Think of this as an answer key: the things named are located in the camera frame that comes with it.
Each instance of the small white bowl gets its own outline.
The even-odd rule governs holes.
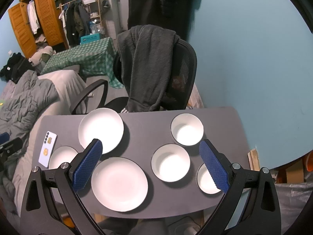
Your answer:
[[[57,169],[62,163],[65,162],[70,163],[77,154],[77,151],[72,147],[59,147],[53,151],[50,157],[49,169]]]
[[[91,177],[97,200],[108,209],[126,212],[137,208],[148,193],[148,180],[133,161],[112,157],[99,163]]]
[[[176,144],[160,147],[151,159],[154,174],[165,182],[182,179],[190,167],[190,157],[187,151]]]
[[[102,142],[102,154],[112,151],[121,141],[124,124],[120,115],[112,109],[96,109],[86,115],[78,127],[78,139],[86,148],[93,139]]]
[[[203,137],[203,124],[199,118],[189,113],[176,116],[171,124],[174,139],[185,146],[197,144]]]
[[[205,164],[202,164],[198,170],[197,182],[200,189],[207,194],[216,194],[220,191],[211,177]]]

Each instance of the white phone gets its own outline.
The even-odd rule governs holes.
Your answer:
[[[48,168],[50,156],[56,140],[57,135],[55,133],[49,131],[46,133],[38,160],[38,162],[46,168]]]

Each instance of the louvered door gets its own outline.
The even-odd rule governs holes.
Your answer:
[[[54,0],[35,0],[36,11],[42,26],[44,35],[50,46],[63,42],[60,22]]]
[[[26,58],[30,58],[36,52],[36,44],[30,26],[27,24],[28,16],[26,11],[27,4],[22,2],[8,9],[15,37],[24,53],[24,56]]]

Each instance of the gray blanket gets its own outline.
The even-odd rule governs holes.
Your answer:
[[[28,147],[29,132],[38,114],[56,101],[58,92],[50,80],[39,80],[34,71],[23,74],[15,87],[13,98],[7,100],[0,110],[0,133],[7,132],[10,140],[19,137],[23,148],[9,156],[4,163],[5,170],[0,173],[0,197],[9,214],[15,213],[15,187],[12,178],[18,158],[25,154]]]
[[[159,26],[134,26],[117,37],[128,112],[159,110],[171,71],[173,46],[179,36]]]

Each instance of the mesh backrest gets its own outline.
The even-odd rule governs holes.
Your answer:
[[[121,82],[122,63],[116,55],[113,64],[113,73]],[[161,106],[166,110],[183,110],[188,104],[195,81],[197,57],[190,44],[179,39],[173,48],[172,72],[162,99]]]

